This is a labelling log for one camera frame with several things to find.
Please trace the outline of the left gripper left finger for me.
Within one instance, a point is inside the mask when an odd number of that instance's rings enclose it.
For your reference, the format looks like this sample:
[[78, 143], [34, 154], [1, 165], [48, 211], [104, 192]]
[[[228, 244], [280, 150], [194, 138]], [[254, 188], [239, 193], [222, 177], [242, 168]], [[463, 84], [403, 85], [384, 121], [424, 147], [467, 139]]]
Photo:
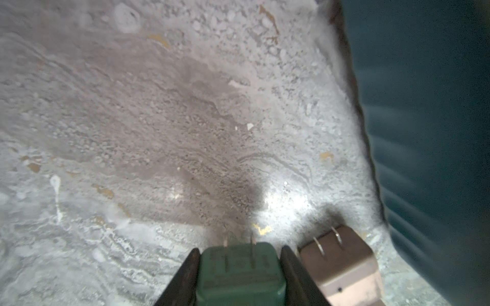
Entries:
[[179, 270], [153, 305], [195, 305], [199, 263], [200, 251], [198, 248], [194, 248], [190, 251]]

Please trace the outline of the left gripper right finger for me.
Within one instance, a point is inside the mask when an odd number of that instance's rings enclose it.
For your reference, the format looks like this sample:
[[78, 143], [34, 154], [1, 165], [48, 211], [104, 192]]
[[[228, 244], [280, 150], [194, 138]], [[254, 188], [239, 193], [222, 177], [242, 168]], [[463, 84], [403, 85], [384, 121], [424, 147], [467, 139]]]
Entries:
[[331, 306], [289, 246], [282, 247], [280, 263], [287, 283], [285, 305]]

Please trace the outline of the green plug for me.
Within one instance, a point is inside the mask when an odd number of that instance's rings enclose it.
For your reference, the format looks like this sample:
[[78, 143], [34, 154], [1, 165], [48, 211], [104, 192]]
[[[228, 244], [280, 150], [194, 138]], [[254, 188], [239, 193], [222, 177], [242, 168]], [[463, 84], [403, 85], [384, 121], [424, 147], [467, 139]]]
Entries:
[[200, 257], [196, 305], [285, 305], [287, 282], [275, 248], [249, 242], [206, 249]]

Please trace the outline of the teal storage box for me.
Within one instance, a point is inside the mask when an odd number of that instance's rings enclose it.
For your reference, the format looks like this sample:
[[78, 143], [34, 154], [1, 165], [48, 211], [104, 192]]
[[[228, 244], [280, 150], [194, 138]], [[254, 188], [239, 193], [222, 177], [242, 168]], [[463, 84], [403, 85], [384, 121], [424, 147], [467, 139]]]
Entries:
[[398, 254], [452, 305], [489, 304], [489, 2], [342, 1]]

